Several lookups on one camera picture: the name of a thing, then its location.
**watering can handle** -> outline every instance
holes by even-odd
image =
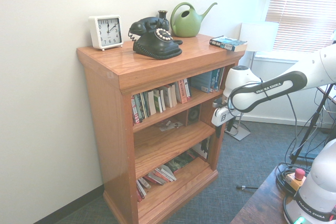
[[[171,15],[171,18],[170,18],[170,24],[171,24],[171,25],[173,25],[174,15],[175,15],[177,9],[179,9],[182,5],[187,5],[187,6],[190,7],[190,9],[195,9],[194,6],[192,6],[192,5],[191,5],[190,3],[188,3],[188,2],[182,2],[182,3],[178,4],[178,5],[174,8],[174,10],[173,10],[173,12],[172,12],[172,15]]]

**red button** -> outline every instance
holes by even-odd
[[[297,179],[297,180],[302,180],[303,179],[303,177],[305,176],[305,172],[304,172],[304,170],[302,170],[301,168],[297,168],[296,170],[295,170],[295,175],[294,175],[294,177],[295,177],[295,179]]]

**bookshelf top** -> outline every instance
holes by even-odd
[[[212,37],[198,34],[182,39],[182,54],[155,60],[133,51],[133,42],[105,51],[93,47],[77,49],[78,58],[88,69],[101,75],[122,93],[139,93],[215,68],[236,63],[244,51],[232,52],[209,44]]]

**white alarm clock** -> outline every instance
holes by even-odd
[[[107,48],[122,46],[119,15],[91,16],[89,26],[94,48],[104,51]]]

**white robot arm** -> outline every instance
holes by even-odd
[[[298,61],[286,72],[262,82],[250,69],[230,69],[223,97],[214,102],[212,123],[221,126],[231,118],[250,112],[258,104],[299,90],[336,82],[336,44]],[[294,199],[285,206],[288,223],[335,224],[336,140],[330,141],[312,164],[310,173]]]
[[[212,123],[220,126],[240,112],[250,112],[262,102],[334,82],[336,44],[305,56],[286,72],[266,82],[255,76],[247,67],[233,67],[226,78],[223,98],[215,105],[221,108],[216,109]]]

